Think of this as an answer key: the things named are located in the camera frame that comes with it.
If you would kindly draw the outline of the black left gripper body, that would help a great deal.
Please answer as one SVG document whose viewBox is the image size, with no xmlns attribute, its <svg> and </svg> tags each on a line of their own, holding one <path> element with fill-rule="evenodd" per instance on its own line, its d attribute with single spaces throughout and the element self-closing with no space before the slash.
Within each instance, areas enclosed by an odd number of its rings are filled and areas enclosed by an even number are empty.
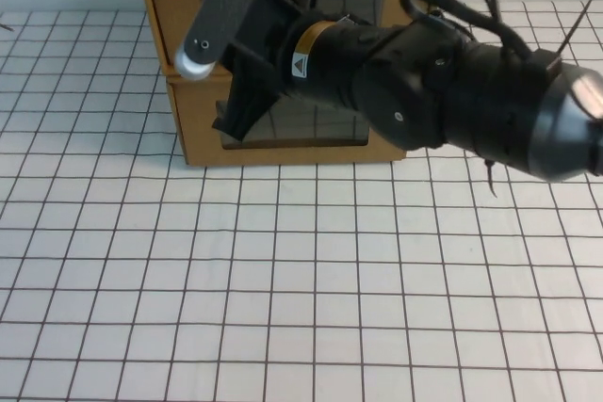
<svg viewBox="0 0 603 402">
<path fill-rule="evenodd" d="M 242 25 L 227 49 L 244 49 L 266 59 L 277 67 L 283 81 L 290 76 L 293 29 L 301 22 L 311 22 L 319 14 L 314 9 L 304 9 L 291 0 L 251 0 L 246 7 Z"/>
</svg>

